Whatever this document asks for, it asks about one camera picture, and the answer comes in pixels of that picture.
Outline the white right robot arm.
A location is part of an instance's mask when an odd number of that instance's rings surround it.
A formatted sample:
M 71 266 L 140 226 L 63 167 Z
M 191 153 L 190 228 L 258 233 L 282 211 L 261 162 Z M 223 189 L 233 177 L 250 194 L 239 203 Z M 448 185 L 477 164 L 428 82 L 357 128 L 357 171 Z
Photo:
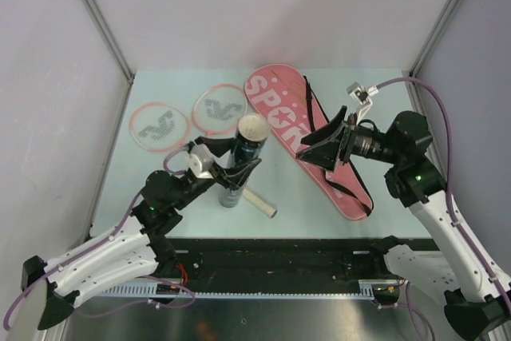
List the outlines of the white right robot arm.
M 476 340 L 510 320 L 510 277 L 476 239 L 437 168 L 426 157 L 432 142 L 426 118 L 400 112 L 384 133 L 356 124 L 342 107 L 329 123 L 302 138 L 300 161 L 332 171 L 352 156 L 390 164 L 389 194 L 418 219 L 446 260 L 445 268 L 388 236 L 368 258 L 378 278 L 401 276 L 441 307 L 464 340 Z

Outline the black shuttlecock tube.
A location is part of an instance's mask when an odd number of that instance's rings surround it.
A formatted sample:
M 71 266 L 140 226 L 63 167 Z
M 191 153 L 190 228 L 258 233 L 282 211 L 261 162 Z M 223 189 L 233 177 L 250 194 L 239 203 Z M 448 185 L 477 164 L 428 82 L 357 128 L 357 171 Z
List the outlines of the black shuttlecock tube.
M 235 168 L 258 160 L 269 133 L 269 124 L 266 118 L 260 114 L 251 113 L 241 117 L 236 128 L 227 167 Z M 236 190 L 225 188 L 219 196 L 220 204 L 226 208 L 235 207 L 240 201 L 247 182 L 248 176 L 242 179 L 240 188 Z

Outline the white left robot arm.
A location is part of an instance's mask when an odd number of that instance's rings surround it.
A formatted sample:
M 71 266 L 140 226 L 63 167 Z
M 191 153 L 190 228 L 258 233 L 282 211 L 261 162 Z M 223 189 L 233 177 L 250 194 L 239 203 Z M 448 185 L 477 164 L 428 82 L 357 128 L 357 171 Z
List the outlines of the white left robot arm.
M 262 146 L 240 133 L 233 138 L 197 137 L 176 149 L 186 153 L 187 169 L 173 172 L 165 165 L 150 173 L 118 224 L 61 256 L 26 260 L 18 298 L 29 299 L 37 284 L 46 288 L 37 330 L 58 325 L 83 303 L 118 284 L 171 275 L 176 251 L 166 236 L 182 221 L 181 210 L 215 184 L 241 193 L 261 162 Z

